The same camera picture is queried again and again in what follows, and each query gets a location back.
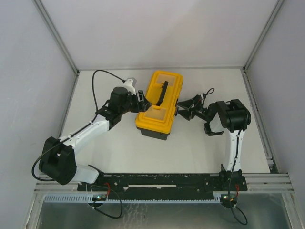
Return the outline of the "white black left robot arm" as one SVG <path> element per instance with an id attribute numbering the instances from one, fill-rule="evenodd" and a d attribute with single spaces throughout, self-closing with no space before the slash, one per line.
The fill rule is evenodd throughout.
<path id="1" fill-rule="evenodd" d="M 77 154 L 93 139 L 117 125 L 125 113 L 146 112 L 151 106 L 142 90 L 133 94 L 124 87 L 115 87 L 110 98 L 87 124 L 67 136 L 58 139 L 49 137 L 34 165 L 47 175 L 50 181 L 61 185 L 72 181 L 95 183 L 102 172 L 91 165 L 78 165 Z"/>

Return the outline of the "yellow black plastic toolbox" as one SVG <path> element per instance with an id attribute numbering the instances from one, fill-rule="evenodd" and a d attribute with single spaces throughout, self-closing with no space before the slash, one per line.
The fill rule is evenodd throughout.
<path id="1" fill-rule="evenodd" d="M 135 124 L 144 136 L 166 140 L 170 135 L 177 103 L 183 85 L 178 73 L 157 70 L 153 73 L 146 91 L 146 99 L 152 106 L 138 113 Z"/>

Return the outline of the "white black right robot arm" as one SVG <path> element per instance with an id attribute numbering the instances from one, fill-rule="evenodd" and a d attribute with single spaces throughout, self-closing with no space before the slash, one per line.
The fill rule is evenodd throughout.
<path id="1" fill-rule="evenodd" d="M 241 175 L 242 141 L 252 120 L 250 111 L 239 99 L 217 101 L 205 107 L 207 96 L 207 93 L 198 94 L 192 99 L 178 102 L 178 114 L 188 121 L 195 117 L 204 120 L 204 131 L 208 136 L 226 134 L 221 173 Z"/>

